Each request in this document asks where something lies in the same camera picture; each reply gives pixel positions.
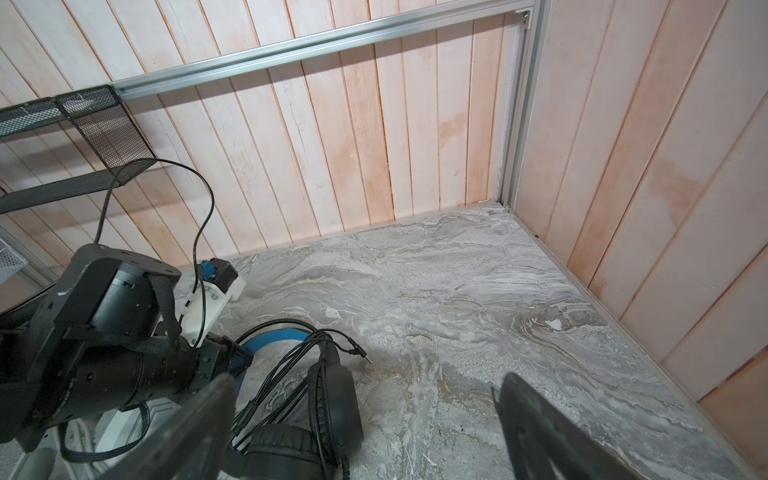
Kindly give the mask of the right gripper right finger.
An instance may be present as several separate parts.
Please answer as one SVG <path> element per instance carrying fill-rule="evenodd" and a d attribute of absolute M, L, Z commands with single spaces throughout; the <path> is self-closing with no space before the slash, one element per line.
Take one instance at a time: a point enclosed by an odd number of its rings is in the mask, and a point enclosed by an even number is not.
<path fill-rule="evenodd" d="M 516 479 L 637 479 L 519 375 L 492 392 Z"/>

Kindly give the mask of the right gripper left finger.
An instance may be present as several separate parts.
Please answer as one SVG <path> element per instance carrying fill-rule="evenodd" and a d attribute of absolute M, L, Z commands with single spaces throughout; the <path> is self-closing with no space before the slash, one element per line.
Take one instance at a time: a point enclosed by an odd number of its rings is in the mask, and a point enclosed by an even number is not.
<path fill-rule="evenodd" d="M 232 428 L 237 383 L 218 375 L 104 479 L 216 479 Z"/>

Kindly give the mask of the black and blue headphones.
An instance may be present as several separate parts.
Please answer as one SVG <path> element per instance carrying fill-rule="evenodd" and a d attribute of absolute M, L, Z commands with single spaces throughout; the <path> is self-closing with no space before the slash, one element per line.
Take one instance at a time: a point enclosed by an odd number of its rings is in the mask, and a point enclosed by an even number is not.
<path fill-rule="evenodd" d="M 297 344 L 269 372 L 257 394 L 235 416 L 221 470 L 238 479 L 332 479 L 351 477 L 350 460 L 364 439 L 350 370 L 339 354 L 368 358 L 351 336 L 282 318 L 249 328 L 236 342 L 254 354 L 278 341 Z M 250 431 L 243 429 L 259 407 L 312 348 L 318 360 L 305 378 Z"/>

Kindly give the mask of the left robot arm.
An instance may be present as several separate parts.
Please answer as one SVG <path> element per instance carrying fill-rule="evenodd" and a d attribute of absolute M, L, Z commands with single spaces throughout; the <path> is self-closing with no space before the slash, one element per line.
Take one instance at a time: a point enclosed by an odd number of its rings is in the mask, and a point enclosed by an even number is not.
<path fill-rule="evenodd" d="M 81 246 L 56 284 L 1 315 L 1 440 L 34 450 L 58 425 L 167 398 L 185 403 L 251 352 L 186 336 L 174 316 L 180 271 L 99 244 Z"/>

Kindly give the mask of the white headphones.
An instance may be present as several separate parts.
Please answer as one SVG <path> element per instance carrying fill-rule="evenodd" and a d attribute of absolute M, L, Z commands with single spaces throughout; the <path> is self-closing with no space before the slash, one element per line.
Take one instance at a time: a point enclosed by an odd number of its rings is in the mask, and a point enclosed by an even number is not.
<path fill-rule="evenodd" d="M 60 448 L 72 452 L 105 453 L 139 441 L 169 419 L 179 406 L 167 399 L 150 401 L 144 407 L 126 411 L 110 410 L 68 423 L 66 435 L 58 438 L 55 427 L 48 429 L 30 453 L 13 440 L 1 446 L 3 479 L 98 479 L 124 456 L 90 463 L 73 463 L 62 458 Z"/>

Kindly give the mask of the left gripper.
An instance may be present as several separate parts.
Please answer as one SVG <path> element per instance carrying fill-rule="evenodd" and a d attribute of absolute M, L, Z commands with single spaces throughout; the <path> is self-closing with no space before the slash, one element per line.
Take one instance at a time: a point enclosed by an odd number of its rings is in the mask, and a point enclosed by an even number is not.
<path fill-rule="evenodd" d="M 227 373 L 236 381 L 240 391 L 254 353 L 227 336 L 208 334 L 194 348 L 195 373 L 191 382 L 191 396 L 195 396 L 218 375 Z"/>

